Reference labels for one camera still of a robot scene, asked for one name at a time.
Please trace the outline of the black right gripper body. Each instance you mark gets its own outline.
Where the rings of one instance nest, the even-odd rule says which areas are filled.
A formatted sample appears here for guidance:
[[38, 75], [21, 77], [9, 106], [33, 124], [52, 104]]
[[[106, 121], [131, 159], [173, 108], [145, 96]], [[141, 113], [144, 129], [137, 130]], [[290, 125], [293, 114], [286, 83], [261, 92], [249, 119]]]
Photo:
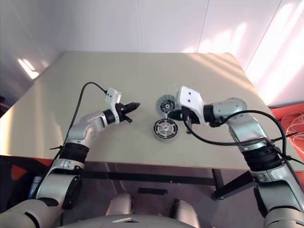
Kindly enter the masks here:
[[199, 124], [200, 120], [199, 117], [189, 108], [187, 107], [182, 107], [181, 108], [181, 113], [182, 113], [182, 120], [187, 121], [191, 124]]

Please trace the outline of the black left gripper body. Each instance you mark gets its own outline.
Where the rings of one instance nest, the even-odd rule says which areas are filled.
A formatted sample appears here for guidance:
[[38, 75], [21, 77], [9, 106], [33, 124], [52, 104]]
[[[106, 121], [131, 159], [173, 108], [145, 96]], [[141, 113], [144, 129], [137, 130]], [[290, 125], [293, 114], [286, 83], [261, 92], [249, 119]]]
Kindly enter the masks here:
[[124, 117], [127, 116], [124, 110], [124, 106], [124, 104], [116, 104], [116, 111], [119, 117], [119, 122], [125, 121]]

